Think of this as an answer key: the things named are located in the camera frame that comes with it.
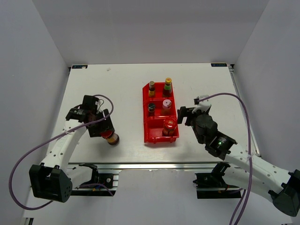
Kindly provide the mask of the red-lidded brown sauce jar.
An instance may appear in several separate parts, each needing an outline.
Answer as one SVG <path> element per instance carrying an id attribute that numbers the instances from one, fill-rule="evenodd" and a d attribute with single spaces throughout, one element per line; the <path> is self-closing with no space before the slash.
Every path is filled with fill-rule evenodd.
<path id="1" fill-rule="evenodd" d="M 163 136 L 173 136 L 177 127 L 176 119 L 169 117 L 163 123 Z"/>

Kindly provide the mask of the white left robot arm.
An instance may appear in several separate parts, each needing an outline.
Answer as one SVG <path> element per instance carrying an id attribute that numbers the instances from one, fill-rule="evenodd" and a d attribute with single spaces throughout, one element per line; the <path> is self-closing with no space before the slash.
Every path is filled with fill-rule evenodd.
<path id="1" fill-rule="evenodd" d="M 81 163 L 68 169 L 70 158 L 81 137 L 88 132 L 91 138 L 101 137 L 109 145 L 117 145 L 112 120 L 112 111 L 101 109 L 102 95 L 85 95 L 82 103 L 69 110 L 61 134 L 54 146 L 39 165 L 32 165 L 29 170 L 33 195 L 37 198 L 64 203 L 73 189 L 100 188 L 105 185 L 105 178 L 99 175 L 94 164 Z"/>

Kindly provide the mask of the pink-lidded spice jar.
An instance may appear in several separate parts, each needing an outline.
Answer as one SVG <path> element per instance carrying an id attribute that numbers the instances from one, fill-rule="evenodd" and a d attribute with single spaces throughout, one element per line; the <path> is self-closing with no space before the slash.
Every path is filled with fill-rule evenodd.
<path id="1" fill-rule="evenodd" d="M 169 115 L 171 112 L 172 102 L 169 99 L 165 99 L 162 102 L 161 115 Z"/>

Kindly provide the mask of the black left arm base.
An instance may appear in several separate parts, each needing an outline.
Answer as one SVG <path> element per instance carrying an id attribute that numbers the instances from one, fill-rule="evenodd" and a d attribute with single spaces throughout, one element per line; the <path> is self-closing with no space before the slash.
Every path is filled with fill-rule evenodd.
<path id="1" fill-rule="evenodd" d="M 119 181 L 118 171 L 87 163 L 68 168 L 67 176 L 72 181 L 73 196 L 114 196 Z"/>

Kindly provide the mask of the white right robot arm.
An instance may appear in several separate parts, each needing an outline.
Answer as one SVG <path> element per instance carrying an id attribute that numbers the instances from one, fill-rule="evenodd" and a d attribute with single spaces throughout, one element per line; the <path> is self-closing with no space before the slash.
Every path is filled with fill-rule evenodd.
<path id="1" fill-rule="evenodd" d="M 227 182 L 246 188 L 270 200 L 282 213 L 295 217 L 300 209 L 300 172 L 276 167 L 262 158 L 250 155 L 241 145 L 218 131 L 218 125 L 209 115 L 210 108 L 202 106 L 178 110 L 178 123 L 186 119 L 199 144 L 214 157 L 223 160 L 214 169 L 212 183 L 217 187 Z"/>

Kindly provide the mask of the yellow-label brown sauce bottle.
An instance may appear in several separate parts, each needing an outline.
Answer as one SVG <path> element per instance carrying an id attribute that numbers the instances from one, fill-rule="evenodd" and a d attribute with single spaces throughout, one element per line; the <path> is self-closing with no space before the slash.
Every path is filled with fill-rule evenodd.
<path id="1" fill-rule="evenodd" d="M 148 95 L 149 95 L 150 98 L 155 97 L 155 82 L 154 81 L 149 82 Z"/>

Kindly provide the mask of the green-label red sauce bottle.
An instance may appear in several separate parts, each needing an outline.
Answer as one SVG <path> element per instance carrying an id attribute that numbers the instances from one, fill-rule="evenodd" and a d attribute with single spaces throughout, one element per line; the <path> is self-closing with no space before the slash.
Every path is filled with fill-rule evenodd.
<path id="1" fill-rule="evenodd" d="M 168 77 L 165 79 L 162 96 L 167 98 L 170 97 L 171 94 L 172 94 L 172 79 Z"/>

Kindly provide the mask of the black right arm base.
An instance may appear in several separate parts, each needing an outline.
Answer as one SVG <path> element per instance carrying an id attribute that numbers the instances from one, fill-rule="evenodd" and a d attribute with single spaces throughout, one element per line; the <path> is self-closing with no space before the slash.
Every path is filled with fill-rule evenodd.
<path id="1" fill-rule="evenodd" d="M 212 173 L 196 173 L 193 184 L 197 199 L 239 199 L 241 191 L 237 186 L 228 185 L 221 176 Z"/>

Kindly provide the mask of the small dark pepper shaker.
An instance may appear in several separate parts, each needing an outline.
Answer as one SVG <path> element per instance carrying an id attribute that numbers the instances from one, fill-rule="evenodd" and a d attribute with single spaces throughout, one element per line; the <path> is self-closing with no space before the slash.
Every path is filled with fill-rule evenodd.
<path id="1" fill-rule="evenodd" d="M 149 103 L 147 106 L 148 116 L 155 116 L 156 105 L 154 103 Z"/>

